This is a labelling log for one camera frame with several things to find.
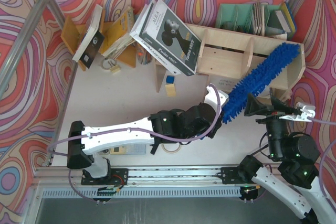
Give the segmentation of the blue microfiber duster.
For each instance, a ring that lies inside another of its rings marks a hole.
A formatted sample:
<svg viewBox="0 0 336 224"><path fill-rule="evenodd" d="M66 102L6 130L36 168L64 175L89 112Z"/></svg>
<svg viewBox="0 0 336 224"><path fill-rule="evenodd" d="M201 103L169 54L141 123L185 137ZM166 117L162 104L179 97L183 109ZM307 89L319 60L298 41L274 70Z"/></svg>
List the blue microfiber duster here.
<svg viewBox="0 0 336 224"><path fill-rule="evenodd" d="M261 94L299 54L298 44L283 42L277 46L263 62L233 87L228 95L228 102L223 106L222 122L227 124L235 119L246 107L248 94L254 96Z"/></svg>

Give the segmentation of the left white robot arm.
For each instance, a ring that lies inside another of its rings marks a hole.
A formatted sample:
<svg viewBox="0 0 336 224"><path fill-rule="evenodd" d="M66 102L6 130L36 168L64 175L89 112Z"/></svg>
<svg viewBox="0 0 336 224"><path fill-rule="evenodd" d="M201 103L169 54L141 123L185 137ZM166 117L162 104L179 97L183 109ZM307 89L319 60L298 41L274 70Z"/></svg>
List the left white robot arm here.
<svg viewBox="0 0 336 224"><path fill-rule="evenodd" d="M221 108L200 103L188 110L163 110L149 117L102 128L74 121L69 131L67 168L83 169L94 179L109 176L108 161L98 153L129 144L147 144L155 154L162 143L189 143L203 137L214 137L221 127Z"/></svg>

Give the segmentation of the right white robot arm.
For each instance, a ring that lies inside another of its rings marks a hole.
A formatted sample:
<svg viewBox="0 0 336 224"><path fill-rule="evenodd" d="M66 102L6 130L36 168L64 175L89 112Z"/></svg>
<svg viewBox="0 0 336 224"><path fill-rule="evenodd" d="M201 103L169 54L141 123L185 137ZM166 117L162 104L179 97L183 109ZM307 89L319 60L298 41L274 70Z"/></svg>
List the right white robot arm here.
<svg viewBox="0 0 336 224"><path fill-rule="evenodd" d="M269 158L279 162L279 180L254 156L247 155L238 165L238 176L244 182L254 182L273 194L302 223L335 223L335 201L322 181L316 167L320 156L312 136L289 133L287 121L312 122L315 107L303 102L292 108L271 97L271 104L262 104L251 93L247 96L245 116L262 115L258 124L266 126Z"/></svg>

